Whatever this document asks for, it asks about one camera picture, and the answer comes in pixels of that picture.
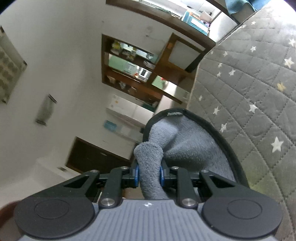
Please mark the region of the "blue small cabinet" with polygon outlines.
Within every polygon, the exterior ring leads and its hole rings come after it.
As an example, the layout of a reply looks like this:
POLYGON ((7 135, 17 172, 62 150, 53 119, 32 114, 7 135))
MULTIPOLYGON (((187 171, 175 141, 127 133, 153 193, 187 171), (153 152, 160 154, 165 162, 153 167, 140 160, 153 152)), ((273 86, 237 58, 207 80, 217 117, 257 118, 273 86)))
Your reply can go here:
POLYGON ((207 22, 201 21, 197 15, 191 11, 186 11, 181 18, 181 21, 203 33, 208 35, 209 33, 209 24, 207 22))

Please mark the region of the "dark wooden desk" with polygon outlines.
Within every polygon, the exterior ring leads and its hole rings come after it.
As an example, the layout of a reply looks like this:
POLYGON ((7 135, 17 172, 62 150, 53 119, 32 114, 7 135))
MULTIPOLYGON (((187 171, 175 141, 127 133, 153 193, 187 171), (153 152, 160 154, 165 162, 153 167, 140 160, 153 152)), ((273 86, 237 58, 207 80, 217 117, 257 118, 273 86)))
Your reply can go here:
POLYGON ((154 73, 176 85, 185 78, 192 79, 201 59, 216 45, 209 37, 200 37, 192 44, 173 33, 158 57, 154 73))

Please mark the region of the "dark wooden shelf unit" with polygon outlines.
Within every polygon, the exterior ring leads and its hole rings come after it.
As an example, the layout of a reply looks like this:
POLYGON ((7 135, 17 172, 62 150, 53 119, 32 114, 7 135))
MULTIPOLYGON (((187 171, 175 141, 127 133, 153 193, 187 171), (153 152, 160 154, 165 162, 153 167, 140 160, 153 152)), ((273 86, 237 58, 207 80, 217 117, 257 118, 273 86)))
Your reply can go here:
POLYGON ((157 55, 130 43, 102 35, 102 83, 147 104, 158 103, 162 94, 147 85, 157 55))

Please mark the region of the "grey microfibre cloth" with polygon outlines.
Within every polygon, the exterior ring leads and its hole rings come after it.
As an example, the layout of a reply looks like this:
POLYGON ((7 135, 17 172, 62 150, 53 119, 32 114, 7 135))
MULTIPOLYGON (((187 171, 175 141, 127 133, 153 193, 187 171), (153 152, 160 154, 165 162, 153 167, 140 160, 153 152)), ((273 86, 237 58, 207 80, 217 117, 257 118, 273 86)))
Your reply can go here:
POLYGON ((161 162, 187 169, 190 174, 209 170, 248 187, 243 168, 231 146, 205 119, 172 108, 153 116, 144 129, 143 142, 134 149, 139 182, 145 199, 169 199, 173 191, 160 184, 161 162))

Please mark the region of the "blue sofa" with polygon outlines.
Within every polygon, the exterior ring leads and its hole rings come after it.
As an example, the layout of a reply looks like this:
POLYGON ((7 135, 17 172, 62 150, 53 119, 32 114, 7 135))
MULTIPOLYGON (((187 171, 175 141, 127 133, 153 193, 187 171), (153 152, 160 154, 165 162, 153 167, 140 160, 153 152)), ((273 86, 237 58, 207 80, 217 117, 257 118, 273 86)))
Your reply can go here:
POLYGON ((251 6, 254 11, 262 8, 264 1, 250 1, 250 0, 226 0, 225 1, 227 11, 230 15, 241 11, 245 4, 251 6))

